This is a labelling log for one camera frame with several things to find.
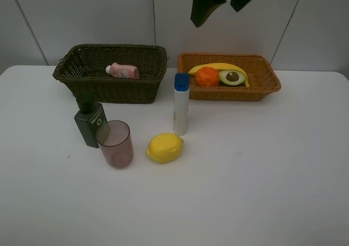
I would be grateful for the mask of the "dark brown wicker basket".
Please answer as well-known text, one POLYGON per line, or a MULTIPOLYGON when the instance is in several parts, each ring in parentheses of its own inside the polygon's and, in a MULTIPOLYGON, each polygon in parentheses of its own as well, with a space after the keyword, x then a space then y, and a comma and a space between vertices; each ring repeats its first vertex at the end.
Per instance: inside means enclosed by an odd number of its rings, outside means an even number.
POLYGON ((134 44, 80 44, 60 60, 53 77, 77 97, 92 93, 101 103, 150 104, 167 69, 167 52, 161 46, 134 44), (138 79, 106 73, 112 63, 138 68, 138 79))

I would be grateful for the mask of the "orange wicker basket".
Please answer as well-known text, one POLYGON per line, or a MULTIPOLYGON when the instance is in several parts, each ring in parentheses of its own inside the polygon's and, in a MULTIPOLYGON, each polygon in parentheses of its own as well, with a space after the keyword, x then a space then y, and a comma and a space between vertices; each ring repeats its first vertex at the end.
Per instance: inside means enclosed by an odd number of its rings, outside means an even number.
POLYGON ((190 79, 190 99, 259 101, 281 89, 281 83, 269 62, 261 55, 182 53, 178 56, 177 71, 188 73, 191 68, 208 63, 227 63, 236 65, 247 73, 245 87, 220 84, 217 87, 200 87, 195 78, 190 79))

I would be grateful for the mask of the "pink bottle white cap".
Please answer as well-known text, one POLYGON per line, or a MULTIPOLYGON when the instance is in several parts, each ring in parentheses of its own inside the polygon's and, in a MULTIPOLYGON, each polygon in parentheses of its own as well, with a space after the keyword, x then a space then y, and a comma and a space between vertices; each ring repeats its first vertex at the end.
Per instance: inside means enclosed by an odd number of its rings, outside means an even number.
POLYGON ((139 70, 133 65, 113 63, 105 69, 106 73, 112 77, 121 79, 139 79, 139 70))

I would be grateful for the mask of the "dark green pump bottle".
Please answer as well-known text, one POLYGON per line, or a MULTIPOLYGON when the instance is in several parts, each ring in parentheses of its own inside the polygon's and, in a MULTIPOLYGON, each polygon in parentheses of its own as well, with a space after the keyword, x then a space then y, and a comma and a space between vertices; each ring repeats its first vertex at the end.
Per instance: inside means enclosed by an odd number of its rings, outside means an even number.
POLYGON ((83 93, 76 97, 79 111, 74 116, 77 127, 89 147, 98 148, 96 132, 107 122, 101 103, 93 99, 92 93, 83 93))

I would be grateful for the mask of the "halved avocado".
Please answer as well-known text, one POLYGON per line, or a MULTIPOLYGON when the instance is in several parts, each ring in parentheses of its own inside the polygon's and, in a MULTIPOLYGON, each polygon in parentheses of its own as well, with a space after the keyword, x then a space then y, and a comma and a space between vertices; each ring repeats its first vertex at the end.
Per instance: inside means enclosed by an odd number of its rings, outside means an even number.
POLYGON ((228 86, 239 86, 246 82, 246 75, 239 70, 223 70, 219 72, 219 79, 228 86))

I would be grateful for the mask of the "yellow banana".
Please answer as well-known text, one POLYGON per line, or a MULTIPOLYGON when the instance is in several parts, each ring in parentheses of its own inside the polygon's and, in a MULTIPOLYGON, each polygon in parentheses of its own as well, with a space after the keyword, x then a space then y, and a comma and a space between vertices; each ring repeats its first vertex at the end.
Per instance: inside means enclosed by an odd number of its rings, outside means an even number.
POLYGON ((202 64, 202 65, 197 65, 193 68, 191 68, 188 72, 189 75, 194 76, 196 75, 196 72, 202 68, 202 67, 211 67, 216 69, 218 72, 223 71, 223 70, 239 70, 241 72, 243 72, 246 75, 246 82, 244 84, 241 84, 239 86, 236 87, 249 87, 249 83, 248 83, 248 76, 247 73, 240 67, 233 65, 233 64, 227 64, 227 63, 208 63, 208 64, 202 64))

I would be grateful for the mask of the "translucent pink plastic cup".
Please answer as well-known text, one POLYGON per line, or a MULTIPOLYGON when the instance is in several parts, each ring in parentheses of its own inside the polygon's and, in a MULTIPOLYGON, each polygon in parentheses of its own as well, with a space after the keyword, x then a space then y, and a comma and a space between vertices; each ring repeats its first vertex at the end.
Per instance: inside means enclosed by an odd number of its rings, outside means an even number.
POLYGON ((96 132, 96 139, 108 164, 115 168, 129 166, 134 158, 129 126, 119 120, 104 123, 96 132))

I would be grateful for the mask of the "white bottle blue cap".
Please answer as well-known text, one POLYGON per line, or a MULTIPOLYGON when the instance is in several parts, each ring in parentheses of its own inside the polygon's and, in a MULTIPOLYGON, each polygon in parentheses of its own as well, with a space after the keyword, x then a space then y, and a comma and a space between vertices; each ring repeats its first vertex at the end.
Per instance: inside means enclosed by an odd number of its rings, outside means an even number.
POLYGON ((177 73, 174 77, 174 133, 183 136, 188 122, 188 107, 190 93, 190 76, 187 73, 177 73))

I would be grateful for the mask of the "orange tangerine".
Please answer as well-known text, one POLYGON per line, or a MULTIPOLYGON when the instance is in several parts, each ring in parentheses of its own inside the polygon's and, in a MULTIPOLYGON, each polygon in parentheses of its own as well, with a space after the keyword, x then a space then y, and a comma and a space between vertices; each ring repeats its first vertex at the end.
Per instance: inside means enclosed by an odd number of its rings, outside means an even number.
POLYGON ((216 87, 220 82, 219 72, 211 67, 202 67, 196 72, 195 82, 201 87, 216 87))

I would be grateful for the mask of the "yellow lemon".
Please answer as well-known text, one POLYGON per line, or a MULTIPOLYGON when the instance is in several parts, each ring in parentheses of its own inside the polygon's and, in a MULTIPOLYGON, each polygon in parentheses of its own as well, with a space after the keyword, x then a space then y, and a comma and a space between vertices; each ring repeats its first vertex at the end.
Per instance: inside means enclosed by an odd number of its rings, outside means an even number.
POLYGON ((153 137, 147 147, 147 156, 156 163, 168 163, 177 159, 183 150, 183 139, 174 133, 153 137))

